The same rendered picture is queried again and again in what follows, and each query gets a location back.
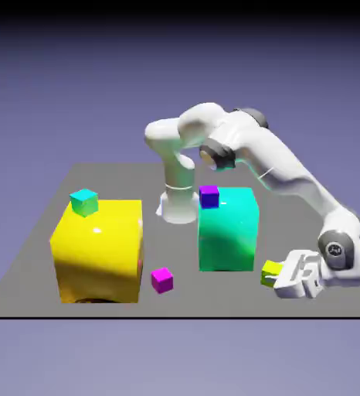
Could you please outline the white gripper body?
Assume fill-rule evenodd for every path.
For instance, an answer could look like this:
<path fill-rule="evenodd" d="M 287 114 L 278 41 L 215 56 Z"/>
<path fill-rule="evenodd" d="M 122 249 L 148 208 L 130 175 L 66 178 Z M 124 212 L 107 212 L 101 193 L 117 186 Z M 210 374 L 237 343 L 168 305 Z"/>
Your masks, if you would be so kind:
<path fill-rule="evenodd" d="M 292 250 L 283 262 L 283 267 L 273 290 L 281 299 L 300 299 L 306 296 L 302 284 L 305 260 L 311 255 L 309 250 Z"/>

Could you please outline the small yellow-green cube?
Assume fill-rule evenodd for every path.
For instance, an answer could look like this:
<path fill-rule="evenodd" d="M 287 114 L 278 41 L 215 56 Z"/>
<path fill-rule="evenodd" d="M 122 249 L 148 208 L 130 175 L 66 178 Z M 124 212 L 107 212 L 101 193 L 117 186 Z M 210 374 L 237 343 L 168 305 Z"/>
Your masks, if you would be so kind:
<path fill-rule="evenodd" d="M 263 274 L 271 274 L 271 275 L 280 275 L 284 264 L 282 262 L 275 262 L 271 260 L 267 260 L 262 267 L 261 276 L 260 276 L 260 283 L 267 287 L 273 288 L 274 283 L 276 282 L 275 279 L 263 279 Z"/>

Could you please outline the small purple cube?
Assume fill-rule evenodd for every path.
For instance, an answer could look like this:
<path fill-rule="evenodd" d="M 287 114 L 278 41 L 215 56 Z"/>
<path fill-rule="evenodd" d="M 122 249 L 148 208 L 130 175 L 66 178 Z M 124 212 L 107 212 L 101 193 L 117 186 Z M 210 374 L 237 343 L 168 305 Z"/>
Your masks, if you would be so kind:
<path fill-rule="evenodd" d="M 219 188 L 217 185 L 199 187 L 199 203 L 202 209 L 212 209 L 219 206 Z"/>

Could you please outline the small magenta cube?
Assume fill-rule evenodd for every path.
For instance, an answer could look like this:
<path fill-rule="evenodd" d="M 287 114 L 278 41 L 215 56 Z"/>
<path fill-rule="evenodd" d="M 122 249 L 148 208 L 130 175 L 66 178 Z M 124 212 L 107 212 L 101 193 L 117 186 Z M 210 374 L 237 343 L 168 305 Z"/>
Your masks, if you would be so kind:
<path fill-rule="evenodd" d="M 168 268 L 158 268 L 151 272 L 151 285 L 158 294 L 173 289 L 173 274 Z"/>

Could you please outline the small cyan cube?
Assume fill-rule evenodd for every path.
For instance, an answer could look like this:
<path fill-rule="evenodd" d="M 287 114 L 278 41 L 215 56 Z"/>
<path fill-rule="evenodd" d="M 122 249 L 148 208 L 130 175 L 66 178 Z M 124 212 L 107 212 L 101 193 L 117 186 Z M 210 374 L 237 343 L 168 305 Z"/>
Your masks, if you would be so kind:
<path fill-rule="evenodd" d="M 89 189 L 71 193 L 70 202 L 73 212 L 82 217 L 88 217 L 98 211 L 98 194 Z"/>

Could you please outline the large turquoise box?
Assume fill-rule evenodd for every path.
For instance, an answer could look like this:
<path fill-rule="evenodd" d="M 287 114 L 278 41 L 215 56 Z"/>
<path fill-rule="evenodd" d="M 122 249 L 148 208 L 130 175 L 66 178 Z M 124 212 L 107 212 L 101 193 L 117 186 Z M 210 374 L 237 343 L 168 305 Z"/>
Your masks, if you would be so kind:
<path fill-rule="evenodd" d="M 249 187 L 220 187 L 219 206 L 199 204 L 200 271 L 252 271 L 260 209 Z"/>

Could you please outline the large yellow box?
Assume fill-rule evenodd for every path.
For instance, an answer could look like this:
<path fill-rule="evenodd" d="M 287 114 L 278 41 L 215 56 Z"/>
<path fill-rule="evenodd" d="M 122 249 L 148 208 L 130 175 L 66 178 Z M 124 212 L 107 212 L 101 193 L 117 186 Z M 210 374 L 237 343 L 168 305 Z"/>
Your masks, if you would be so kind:
<path fill-rule="evenodd" d="M 87 217 L 70 205 L 50 238 L 63 303 L 102 299 L 138 302 L 143 267 L 140 200 L 100 200 Z"/>

